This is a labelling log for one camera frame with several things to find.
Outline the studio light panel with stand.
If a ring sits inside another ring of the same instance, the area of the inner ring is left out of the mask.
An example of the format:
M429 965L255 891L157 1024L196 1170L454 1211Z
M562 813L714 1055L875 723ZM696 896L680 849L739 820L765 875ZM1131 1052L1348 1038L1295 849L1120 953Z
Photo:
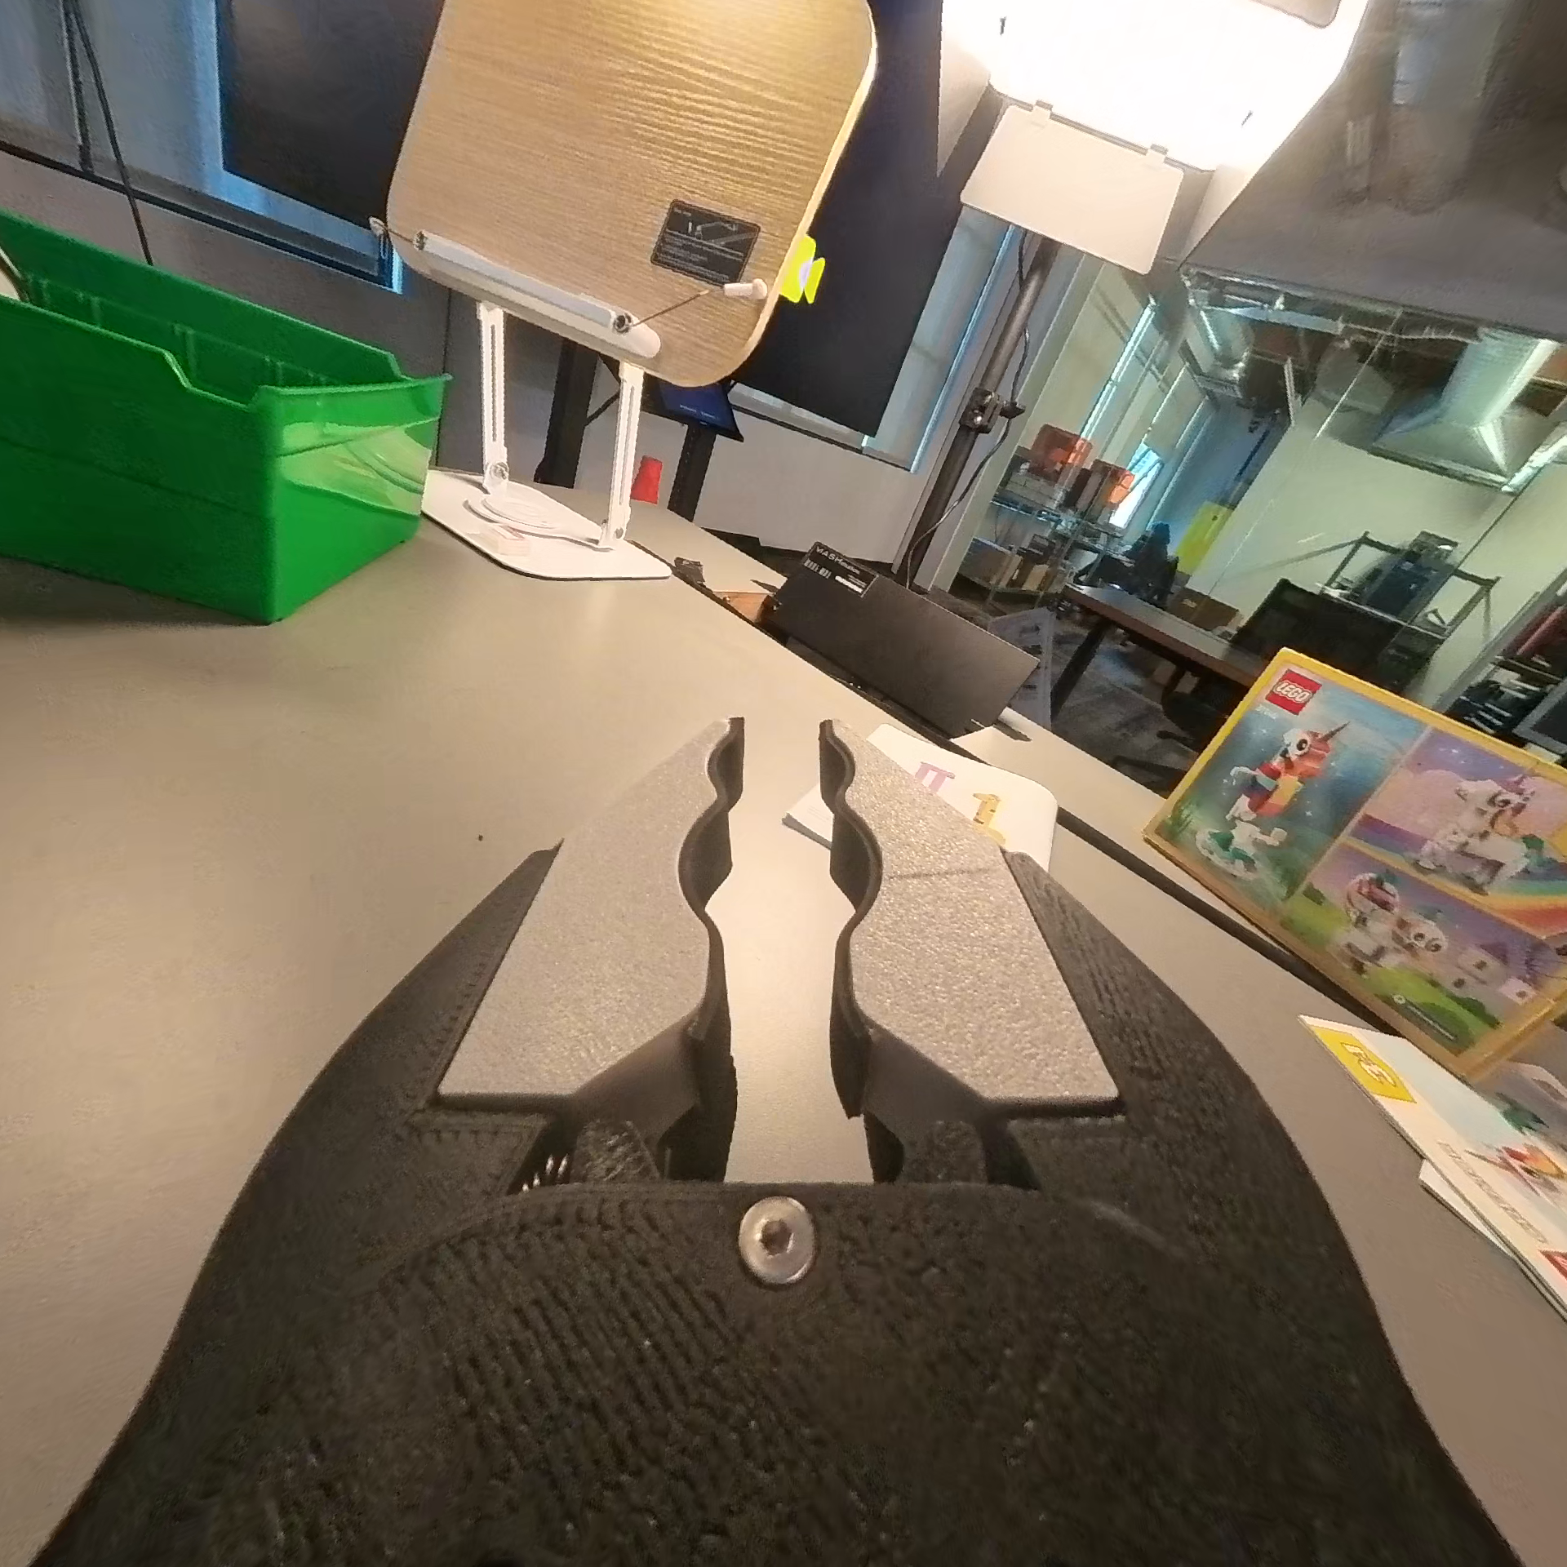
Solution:
M951 517L1060 250L1145 276L1184 262L1341 78L1366 2L958 4L959 48L1005 110L963 206L1037 246L896 564Z

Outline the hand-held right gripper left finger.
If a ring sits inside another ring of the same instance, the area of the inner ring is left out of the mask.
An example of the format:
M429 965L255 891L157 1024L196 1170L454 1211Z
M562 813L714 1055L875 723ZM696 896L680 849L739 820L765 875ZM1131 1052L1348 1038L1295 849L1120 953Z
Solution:
M746 729L716 721L566 838L440 1084L444 1108L629 1122L723 1179L737 1117L726 955Z

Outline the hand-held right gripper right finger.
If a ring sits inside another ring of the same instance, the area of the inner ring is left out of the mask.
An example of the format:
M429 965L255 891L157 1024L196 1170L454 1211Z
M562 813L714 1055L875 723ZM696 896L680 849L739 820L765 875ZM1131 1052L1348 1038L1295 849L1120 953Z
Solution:
M1124 1101L1014 857L830 720L818 787L848 905L830 1069L871 1179L906 1177L954 1128L961 1170L1027 1186L1016 1128L1111 1122Z

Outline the instruction booklet with pink bars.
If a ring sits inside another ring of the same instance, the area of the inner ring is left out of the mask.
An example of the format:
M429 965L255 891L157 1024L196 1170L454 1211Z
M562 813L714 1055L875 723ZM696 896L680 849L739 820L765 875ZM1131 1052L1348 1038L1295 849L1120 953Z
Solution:
M894 868L975 868L991 852L1051 868L1058 803L1044 785L892 725L846 744L852 778L841 806ZM967 847L982 838L989 852Z

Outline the small white instruction booklet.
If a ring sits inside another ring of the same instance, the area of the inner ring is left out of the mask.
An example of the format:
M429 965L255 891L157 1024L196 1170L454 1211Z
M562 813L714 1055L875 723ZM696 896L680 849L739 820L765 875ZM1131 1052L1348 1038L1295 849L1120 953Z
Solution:
M1421 1184L1489 1239L1565 1317L1565 1168L1550 1144L1511 1137L1498 1145L1436 1140Z

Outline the small blue screen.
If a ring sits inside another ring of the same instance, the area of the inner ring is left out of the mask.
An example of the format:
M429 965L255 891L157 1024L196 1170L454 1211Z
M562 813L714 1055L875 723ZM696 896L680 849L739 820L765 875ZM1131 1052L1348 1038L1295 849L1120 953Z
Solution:
M645 380L643 412L673 421L684 430L668 509L686 520L698 517L698 502L717 442L744 442L730 388L732 382L689 388L652 377Z

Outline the yellow lego set box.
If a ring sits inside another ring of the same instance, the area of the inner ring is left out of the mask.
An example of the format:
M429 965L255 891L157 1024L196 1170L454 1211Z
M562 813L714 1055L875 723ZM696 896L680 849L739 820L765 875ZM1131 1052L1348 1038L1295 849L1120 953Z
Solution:
M1148 847L1466 1080L1565 1022L1565 773L1295 649Z

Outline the instruction booklet with yellow label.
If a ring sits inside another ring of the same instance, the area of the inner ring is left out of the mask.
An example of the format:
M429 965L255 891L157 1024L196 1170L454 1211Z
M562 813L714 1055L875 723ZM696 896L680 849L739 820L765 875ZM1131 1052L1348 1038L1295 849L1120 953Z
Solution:
M1470 1085L1399 1034L1311 1016L1300 1025L1452 1186L1564 1228L1565 1089L1553 1073L1507 1062Z

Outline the flat black box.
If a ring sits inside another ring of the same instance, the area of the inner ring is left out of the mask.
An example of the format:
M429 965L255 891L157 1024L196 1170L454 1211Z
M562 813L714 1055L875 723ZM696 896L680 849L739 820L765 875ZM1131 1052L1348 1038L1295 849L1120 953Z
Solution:
M1042 667L1035 653L825 545L774 591L767 624L947 741L993 727Z

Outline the brown background table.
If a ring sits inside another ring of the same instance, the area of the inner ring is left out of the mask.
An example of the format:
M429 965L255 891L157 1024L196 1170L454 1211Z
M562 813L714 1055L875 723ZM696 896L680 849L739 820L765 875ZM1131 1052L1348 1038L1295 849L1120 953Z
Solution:
M1207 679L1221 684L1228 695L1217 707L1194 707L1186 714L1187 702L1179 700L1179 714L1166 714L1170 736L1182 739L1193 750L1205 744L1224 729L1228 716L1242 702L1276 654L1258 656L1239 651L1216 633L1205 633L1180 617L1133 598L1126 591L1067 587L1060 598L1062 608L1071 608L1087 617L1087 631L1073 656L1064 663L1051 686L1051 713L1060 716L1087 676L1110 633L1122 633L1127 642L1168 663L1179 677Z

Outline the green plastic bin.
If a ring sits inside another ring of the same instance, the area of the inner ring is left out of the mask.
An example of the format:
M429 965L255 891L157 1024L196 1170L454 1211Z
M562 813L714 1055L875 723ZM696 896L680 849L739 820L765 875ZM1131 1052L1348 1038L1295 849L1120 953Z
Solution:
M428 467L394 432L265 462L212 499L4 446L2 554L276 624L414 538Z
M412 508L444 377L4 213L4 446L225 504Z

